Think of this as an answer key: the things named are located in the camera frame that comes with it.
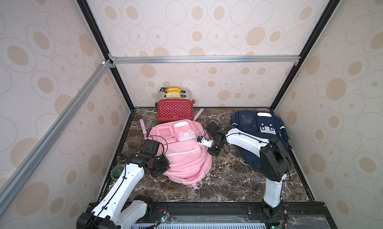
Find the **black right corner post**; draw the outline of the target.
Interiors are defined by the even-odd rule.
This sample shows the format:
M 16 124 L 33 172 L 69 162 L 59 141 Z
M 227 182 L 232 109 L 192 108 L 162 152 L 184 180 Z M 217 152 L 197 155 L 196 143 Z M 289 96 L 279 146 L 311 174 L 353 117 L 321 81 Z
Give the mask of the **black right corner post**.
M 286 80 L 284 81 L 281 89 L 279 90 L 275 100 L 270 106 L 270 110 L 274 112 L 281 102 L 282 98 L 284 97 L 285 93 L 287 92 L 288 88 L 290 87 L 292 81 L 294 80 L 295 76 L 299 72 L 301 66 L 303 65 L 304 61 L 308 57 L 309 53 L 311 52 L 312 48 L 314 47 L 315 43 L 317 42 L 318 38 L 322 34 L 323 30 L 325 29 L 326 25 L 329 23 L 330 18 L 332 17 L 333 13 L 335 12 L 336 8 L 338 7 L 341 0 L 330 0 L 329 3 L 324 8 L 323 13 L 321 14 L 316 26 L 314 27 L 310 37 L 308 38 L 308 41 L 304 45 L 301 53 L 300 53 L 300 59 L 294 66 L 292 67 L 291 71 L 289 72 Z

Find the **green ceramic mug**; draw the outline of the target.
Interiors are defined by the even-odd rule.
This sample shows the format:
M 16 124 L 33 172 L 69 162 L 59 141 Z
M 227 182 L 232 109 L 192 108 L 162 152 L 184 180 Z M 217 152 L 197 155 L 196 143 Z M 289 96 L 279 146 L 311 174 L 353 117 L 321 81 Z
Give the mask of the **green ceramic mug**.
M 111 172 L 110 172 L 110 176 L 113 180 L 118 180 L 119 177 L 121 176 L 121 174 L 123 173 L 125 167 L 124 165 L 117 165 L 115 166 Z

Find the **yellow toast slice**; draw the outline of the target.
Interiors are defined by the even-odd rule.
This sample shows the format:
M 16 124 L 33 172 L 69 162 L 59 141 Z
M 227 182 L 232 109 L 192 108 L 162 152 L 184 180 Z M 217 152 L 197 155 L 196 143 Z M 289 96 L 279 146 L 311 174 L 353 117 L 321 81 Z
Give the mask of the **yellow toast slice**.
M 178 88 L 178 87 L 169 87 L 169 88 L 167 88 L 167 93 L 171 93 L 171 92 L 182 93 L 181 89 Z
M 181 93 L 178 91 L 170 91 L 166 93 L 166 98 L 180 98 Z

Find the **horizontal aluminium frame bar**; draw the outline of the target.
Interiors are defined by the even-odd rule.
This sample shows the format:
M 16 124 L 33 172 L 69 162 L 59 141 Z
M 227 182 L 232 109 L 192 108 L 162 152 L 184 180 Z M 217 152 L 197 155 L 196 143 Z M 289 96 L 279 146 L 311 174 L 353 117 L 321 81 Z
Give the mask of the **horizontal aluminium frame bar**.
M 176 56 L 176 57 L 112 57 L 114 64 L 175 64 L 175 63 L 257 63 L 298 62 L 299 55 L 269 56 Z

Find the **left yellow toast slice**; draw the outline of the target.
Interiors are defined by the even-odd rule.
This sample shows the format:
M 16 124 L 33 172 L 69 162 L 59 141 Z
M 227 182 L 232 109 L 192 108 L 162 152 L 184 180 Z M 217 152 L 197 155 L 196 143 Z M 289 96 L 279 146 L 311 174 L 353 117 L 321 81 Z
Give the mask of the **left yellow toast slice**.
M 182 93 L 181 89 L 178 88 L 178 87 L 169 87 L 169 88 L 167 88 L 167 93 L 171 93 L 171 92 Z

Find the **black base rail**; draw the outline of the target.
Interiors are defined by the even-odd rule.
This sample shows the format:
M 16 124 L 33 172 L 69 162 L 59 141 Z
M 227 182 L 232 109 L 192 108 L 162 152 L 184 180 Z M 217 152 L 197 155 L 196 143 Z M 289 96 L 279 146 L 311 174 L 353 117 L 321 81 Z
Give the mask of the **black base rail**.
M 88 206 L 76 222 L 78 229 L 335 229 L 323 202 L 283 203 L 271 219 L 261 203 L 154 203 L 127 202 L 112 207 Z

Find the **small glass jar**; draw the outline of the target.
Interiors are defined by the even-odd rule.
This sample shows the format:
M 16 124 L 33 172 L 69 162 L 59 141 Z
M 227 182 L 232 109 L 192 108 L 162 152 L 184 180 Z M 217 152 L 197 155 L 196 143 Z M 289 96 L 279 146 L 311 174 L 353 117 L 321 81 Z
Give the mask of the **small glass jar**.
M 119 153 L 116 157 L 118 165 L 125 165 L 129 156 L 125 153 Z

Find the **navy blue backpack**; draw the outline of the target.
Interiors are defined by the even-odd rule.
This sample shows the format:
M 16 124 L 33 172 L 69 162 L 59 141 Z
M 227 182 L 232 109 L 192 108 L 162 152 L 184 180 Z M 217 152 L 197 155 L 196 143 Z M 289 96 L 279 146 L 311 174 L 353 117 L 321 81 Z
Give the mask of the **navy blue backpack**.
M 260 138 L 278 138 L 289 154 L 292 148 L 283 121 L 274 113 L 254 110 L 238 111 L 231 116 L 231 126 Z M 260 158 L 238 147 L 246 164 L 261 169 Z

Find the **red polka dot toaster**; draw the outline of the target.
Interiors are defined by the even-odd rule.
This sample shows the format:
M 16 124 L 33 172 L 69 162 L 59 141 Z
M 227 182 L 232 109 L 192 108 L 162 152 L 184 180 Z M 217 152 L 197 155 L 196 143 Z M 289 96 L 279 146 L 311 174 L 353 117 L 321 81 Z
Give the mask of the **red polka dot toaster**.
M 181 88 L 180 98 L 166 98 L 167 88 L 162 87 L 158 93 L 159 99 L 155 104 L 157 108 L 157 121 L 192 120 L 194 118 L 193 105 L 195 103 L 195 100 L 192 99 L 192 93 L 187 89 Z

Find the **diagonal aluminium frame bar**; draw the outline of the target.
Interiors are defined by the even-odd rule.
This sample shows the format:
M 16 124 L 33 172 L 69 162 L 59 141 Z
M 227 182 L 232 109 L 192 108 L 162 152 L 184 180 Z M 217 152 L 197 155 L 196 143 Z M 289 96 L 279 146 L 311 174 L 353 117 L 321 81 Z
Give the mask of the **diagonal aluminium frame bar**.
M 53 147 L 59 136 L 67 127 L 74 115 L 78 112 L 85 100 L 95 88 L 96 84 L 112 66 L 111 60 L 104 60 L 95 70 L 88 81 L 80 89 L 78 94 L 71 100 L 62 114 L 52 124 L 42 139 L 32 149 L 27 158 L 20 164 L 15 173 L 10 177 L 9 181 L 1 190 L 1 217 L 4 216 L 10 205 L 13 203 L 17 195 L 23 189 L 27 181 L 33 175 L 47 153 Z

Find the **black corner post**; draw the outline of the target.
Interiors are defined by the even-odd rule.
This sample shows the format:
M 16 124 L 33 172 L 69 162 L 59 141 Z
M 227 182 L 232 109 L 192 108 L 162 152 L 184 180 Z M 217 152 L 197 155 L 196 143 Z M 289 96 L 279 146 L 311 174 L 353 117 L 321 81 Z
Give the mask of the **black corner post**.
M 111 59 L 109 53 L 109 49 L 108 49 L 108 46 L 104 40 L 104 37 L 102 36 L 102 33 L 98 27 L 98 24 L 92 14 L 92 11 L 90 9 L 90 6 L 87 2 L 87 0 L 76 0 L 86 22 L 87 22 L 87 25 L 103 55 L 103 57 L 106 59 L 106 60 L 110 60 L 112 63 L 113 63 L 113 60 Z M 117 86 L 119 87 L 119 90 L 121 91 L 122 93 L 122 96 L 125 100 L 125 102 L 127 103 L 127 106 L 129 108 L 130 111 L 133 111 L 135 109 L 134 105 L 133 105 L 133 102 L 128 94 L 128 91 L 123 83 L 123 80 L 122 80 L 122 77 L 120 75 L 120 73 L 118 72 L 117 70 L 117 67 L 116 66 L 112 66 L 111 68 L 111 73 L 117 83 Z
M 321 14 L 316 26 L 314 27 L 310 37 L 308 38 L 308 41 L 304 45 L 301 53 L 300 53 L 300 59 L 294 66 L 292 67 L 291 71 L 289 72 L 286 80 L 284 81 L 281 89 L 279 90 L 275 100 L 270 106 L 270 110 L 274 112 L 281 102 L 282 98 L 284 97 L 285 93 L 287 92 L 288 88 L 290 87 L 292 81 L 294 80 L 295 76 L 299 72 L 301 66 L 303 65 L 304 61 L 308 57 L 309 53 L 311 52 L 312 48 L 314 47 L 315 43 L 317 42 L 318 38 L 322 34 L 323 30 L 325 29 L 326 25 L 329 23 L 330 18 L 332 17 L 333 13 L 335 12 L 336 8 L 338 7 L 341 0 L 330 0 L 329 3 L 324 8 L 323 13 Z

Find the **black left corner post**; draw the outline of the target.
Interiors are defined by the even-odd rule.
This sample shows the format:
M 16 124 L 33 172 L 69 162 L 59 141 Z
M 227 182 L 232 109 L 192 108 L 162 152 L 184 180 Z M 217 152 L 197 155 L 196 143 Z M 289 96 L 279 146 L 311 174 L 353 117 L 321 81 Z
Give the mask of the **black left corner post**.
M 76 0 L 86 22 L 87 22 L 87 25 L 103 55 L 103 57 L 106 59 L 106 60 L 110 60 L 112 63 L 113 63 L 113 60 L 111 59 L 109 53 L 109 49 L 108 49 L 108 46 L 104 40 L 104 37 L 102 36 L 102 33 L 98 27 L 98 24 L 92 14 L 92 11 L 90 9 L 90 6 L 87 2 L 87 0 Z M 121 91 L 122 93 L 122 96 L 125 100 L 125 102 L 127 103 L 127 106 L 129 108 L 130 111 L 133 111 L 135 109 L 134 105 L 133 105 L 133 102 L 128 94 L 128 91 L 123 83 L 123 80 L 122 80 L 122 77 L 120 75 L 120 73 L 118 72 L 117 70 L 117 67 L 116 66 L 112 66 L 111 68 L 111 73 L 117 83 L 117 86 L 119 87 L 119 90 Z

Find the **right yellow toast slice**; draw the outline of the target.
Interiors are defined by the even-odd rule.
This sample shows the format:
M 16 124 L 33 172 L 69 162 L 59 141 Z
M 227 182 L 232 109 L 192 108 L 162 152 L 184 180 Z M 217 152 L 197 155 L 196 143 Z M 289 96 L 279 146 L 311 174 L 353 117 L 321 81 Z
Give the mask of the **right yellow toast slice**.
M 166 98 L 180 98 L 181 93 L 178 91 L 170 91 L 166 93 Z

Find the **pink backpack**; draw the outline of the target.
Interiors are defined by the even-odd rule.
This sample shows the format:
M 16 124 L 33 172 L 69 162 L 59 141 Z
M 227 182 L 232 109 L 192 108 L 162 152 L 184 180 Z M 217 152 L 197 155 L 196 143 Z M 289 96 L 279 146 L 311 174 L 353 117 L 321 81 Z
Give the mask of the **pink backpack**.
M 208 148 L 197 141 L 205 135 L 201 123 L 181 119 L 156 125 L 150 132 L 147 132 L 142 119 L 140 125 L 145 139 L 160 143 L 157 156 L 169 162 L 163 175 L 176 183 L 199 189 L 212 166 Z

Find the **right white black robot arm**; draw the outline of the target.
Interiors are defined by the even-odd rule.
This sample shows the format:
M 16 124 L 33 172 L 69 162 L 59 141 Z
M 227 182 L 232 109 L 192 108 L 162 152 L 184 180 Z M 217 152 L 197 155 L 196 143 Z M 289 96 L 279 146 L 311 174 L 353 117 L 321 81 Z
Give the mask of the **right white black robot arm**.
M 261 211 L 268 219 L 277 215 L 283 201 L 283 184 L 291 165 L 289 154 L 282 142 L 278 138 L 256 137 L 231 125 L 220 127 L 214 122 L 207 124 L 204 130 L 208 138 L 201 136 L 198 143 L 206 146 L 210 155 L 218 157 L 221 150 L 231 144 L 260 158 L 262 173 L 266 177 Z

